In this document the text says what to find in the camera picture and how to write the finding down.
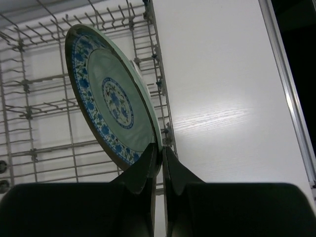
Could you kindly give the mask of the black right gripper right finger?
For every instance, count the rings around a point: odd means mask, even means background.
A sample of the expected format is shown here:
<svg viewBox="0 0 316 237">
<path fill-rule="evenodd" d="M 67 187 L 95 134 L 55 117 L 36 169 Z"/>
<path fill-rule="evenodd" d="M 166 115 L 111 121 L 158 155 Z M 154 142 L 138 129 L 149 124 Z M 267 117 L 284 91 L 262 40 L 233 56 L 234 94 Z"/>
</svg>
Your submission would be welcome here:
<svg viewBox="0 0 316 237">
<path fill-rule="evenodd" d="M 207 183 L 162 152 L 169 237 L 313 237 L 316 216 L 288 183 Z"/>
</svg>

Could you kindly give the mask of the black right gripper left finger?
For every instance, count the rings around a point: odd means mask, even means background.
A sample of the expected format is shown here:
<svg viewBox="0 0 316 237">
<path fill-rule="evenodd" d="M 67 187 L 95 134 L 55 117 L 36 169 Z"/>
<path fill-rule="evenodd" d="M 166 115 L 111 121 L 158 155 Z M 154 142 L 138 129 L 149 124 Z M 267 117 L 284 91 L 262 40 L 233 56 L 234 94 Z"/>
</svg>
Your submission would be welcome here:
<svg viewBox="0 0 316 237">
<path fill-rule="evenodd" d="M 151 237 L 155 226 L 158 151 L 140 158 L 111 182 L 28 183 L 0 202 L 3 237 Z"/>
</svg>

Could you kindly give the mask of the blue floral green plate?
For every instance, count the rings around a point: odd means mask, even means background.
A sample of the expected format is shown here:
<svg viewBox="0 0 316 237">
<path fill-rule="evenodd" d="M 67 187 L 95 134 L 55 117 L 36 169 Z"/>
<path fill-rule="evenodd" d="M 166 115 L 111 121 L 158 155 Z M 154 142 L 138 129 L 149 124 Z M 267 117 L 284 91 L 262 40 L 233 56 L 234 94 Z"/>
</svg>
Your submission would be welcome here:
<svg viewBox="0 0 316 237">
<path fill-rule="evenodd" d="M 96 140 L 122 170 L 149 144 L 162 151 L 155 107 L 133 65 L 104 33 L 70 27 L 65 38 L 67 70 L 79 108 Z"/>
</svg>

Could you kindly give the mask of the white plate with dark outline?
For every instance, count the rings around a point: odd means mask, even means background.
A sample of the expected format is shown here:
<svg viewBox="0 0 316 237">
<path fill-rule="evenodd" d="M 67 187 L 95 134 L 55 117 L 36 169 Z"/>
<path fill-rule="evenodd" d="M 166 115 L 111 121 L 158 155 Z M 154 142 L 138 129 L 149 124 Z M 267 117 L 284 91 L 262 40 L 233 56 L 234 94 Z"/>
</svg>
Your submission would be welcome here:
<svg viewBox="0 0 316 237">
<path fill-rule="evenodd" d="M 142 73 L 141 73 L 141 70 L 140 70 L 139 66 L 138 66 L 133 60 L 131 60 L 130 62 L 131 62 L 131 64 L 133 65 L 135 71 L 137 72 L 137 74 L 138 74 L 138 76 L 139 76 L 139 78 L 140 78 L 140 80 L 141 80 L 141 83 L 142 83 L 143 87 L 144 87 L 144 88 L 146 89 L 146 91 L 147 91 L 147 94 L 150 95 L 148 86 L 147 86 L 147 84 L 146 84 L 146 82 L 145 82 L 145 80 L 144 80 L 144 78 L 143 78 L 143 75 L 142 75 Z"/>
</svg>

